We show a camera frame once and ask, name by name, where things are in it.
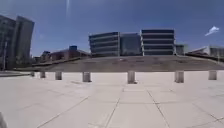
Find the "concrete pavement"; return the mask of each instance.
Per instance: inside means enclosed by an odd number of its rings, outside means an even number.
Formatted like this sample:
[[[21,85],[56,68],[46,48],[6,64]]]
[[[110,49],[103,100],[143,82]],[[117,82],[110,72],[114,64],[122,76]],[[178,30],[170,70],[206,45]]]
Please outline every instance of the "concrete pavement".
[[[63,80],[0,78],[0,111],[9,128],[223,128],[224,72],[64,73]]]

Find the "blue sky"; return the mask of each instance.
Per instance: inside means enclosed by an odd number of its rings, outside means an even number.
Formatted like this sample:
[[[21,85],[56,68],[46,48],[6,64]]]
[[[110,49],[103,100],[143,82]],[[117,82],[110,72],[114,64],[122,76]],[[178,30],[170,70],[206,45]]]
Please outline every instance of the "blue sky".
[[[0,14],[35,22],[31,54],[77,45],[89,51],[88,35],[172,28],[189,49],[224,45],[223,0],[0,0]],[[216,26],[219,32],[205,36]]]

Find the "bollard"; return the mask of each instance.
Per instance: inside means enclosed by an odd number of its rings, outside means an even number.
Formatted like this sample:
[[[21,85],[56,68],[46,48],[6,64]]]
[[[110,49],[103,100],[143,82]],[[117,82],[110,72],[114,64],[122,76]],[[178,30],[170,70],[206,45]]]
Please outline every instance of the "bollard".
[[[82,81],[83,82],[91,82],[90,72],[83,72],[82,73]]]
[[[30,76],[35,77],[35,72],[34,71],[30,72]]]
[[[135,82],[135,71],[128,72],[128,84],[136,84]]]
[[[55,80],[62,80],[62,72],[55,72]]]
[[[184,83],[184,71],[176,71],[175,72],[175,82],[176,83]]]
[[[215,70],[209,71],[208,79],[209,80],[217,80],[217,71],[215,71]]]
[[[45,71],[41,71],[41,72],[40,72],[40,78],[46,78]]]
[[[7,128],[6,122],[3,119],[1,112],[0,112],[0,128]]]

